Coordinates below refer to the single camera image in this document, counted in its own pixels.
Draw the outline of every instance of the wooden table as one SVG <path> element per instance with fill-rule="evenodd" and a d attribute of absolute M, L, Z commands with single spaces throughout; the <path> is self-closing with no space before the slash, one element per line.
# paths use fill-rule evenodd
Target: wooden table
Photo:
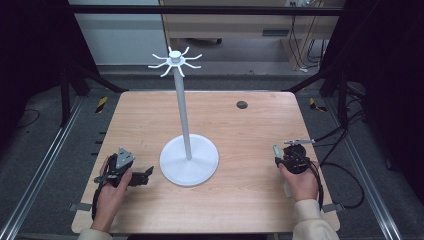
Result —
<path fill-rule="evenodd" d="M 248 103 L 246 109 L 236 106 Z M 165 144 L 181 135 L 177 96 L 169 92 L 125 92 L 110 123 L 81 202 L 91 203 L 104 159 L 119 147 L 137 159 L 133 171 L 154 166 L 147 186 L 129 187 L 115 218 L 114 233 L 275 233 L 296 224 L 293 200 L 283 189 L 273 145 L 309 139 L 295 96 L 287 92 L 186 92 L 190 133 L 210 139 L 220 162 L 215 174 L 197 187 L 169 182 L 159 167 Z M 307 156 L 316 160 L 311 145 Z M 331 198 L 322 177 L 324 204 Z M 340 227 L 335 212 L 324 218 Z M 72 230 L 92 223 L 78 211 Z"/>

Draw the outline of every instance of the sleeve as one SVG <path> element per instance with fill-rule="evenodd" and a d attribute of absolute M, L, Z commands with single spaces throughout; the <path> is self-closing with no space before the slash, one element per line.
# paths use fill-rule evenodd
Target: sleeve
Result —
<path fill-rule="evenodd" d="M 78 240 L 112 240 L 109 233 L 94 229 L 84 229 L 78 237 Z"/>
<path fill-rule="evenodd" d="M 293 240 L 339 239 L 336 231 L 321 217 L 316 200 L 308 199 L 296 202 L 294 208 L 298 223 L 293 230 Z"/>

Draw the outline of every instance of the floor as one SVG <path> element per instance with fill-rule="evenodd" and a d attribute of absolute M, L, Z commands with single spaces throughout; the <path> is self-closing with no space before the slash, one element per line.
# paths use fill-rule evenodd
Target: floor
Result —
<path fill-rule="evenodd" d="M 187 90 L 280 91 L 318 70 L 292 71 L 284 49 L 275 39 L 223 39 L 220 45 L 213 39 L 185 39 L 180 43 L 181 50 L 187 46 L 190 46 L 187 56 L 203 54 L 193 63 L 201 65 L 201 69 L 183 69 L 187 75 Z M 311 55 L 320 52 L 319 46 L 314 46 Z M 104 78 L 131 90 L 174 89 L 172 76 L 158 76 L 165 69 L 99 66 L 99 70 Z M 69 207 L 80 201 L 119 100 L 118 93 L 87 81 L 91 88 L 88 96 L 76 97 L 71 91 L 76 115 L 67 126 L 68 133 L 59 127 L 58 87 L 37 94 L 28 102 L 28 111 L 18 123 L 20 127 L 15 130 L 9 146 L 0 153 L 0 181 L 6 183 L 0 190 L 1 234 L 10 230 L 9 234 L 17 234 L 16 239 L 76 239 L 77 235 L 70 230 L 75 213 L 69 211 Z M 310 136 L 315 139 L 338 124 L 334 117 L 336 96 L 322 98 L 318 93 L 321 83 L 318 81 L 296 93 Z M 104 96 L 108 100 L 103 111 L 95 113 Z M 327 111 L 311 108 L 311 98 L 317 107 L 326 107 Z M 360 112 L 360 101 L 351 102 L 349 109 L 350 116 Z M 319 159 L 327 155 L 340 135 L 337 132 L 315 146 Z M 414 197 L 402 173 L 386 168 L 384 155 L 366 124 L 366 116 L 359 114 L 352 119 L 348 135 L 331 153 L 328 162 L 338 163 L 356 176 L 366 195 L 359 207 L 338 212 L 341 239 L 424 238 L 422 204 Z M 346 206 L 360 201 L 360 188 L 346 172 L 330 166 L 323 167 L 323 172 L 334 201 Z M 291 239 L 291 234 L 279 233 L 279 238 Z"/>

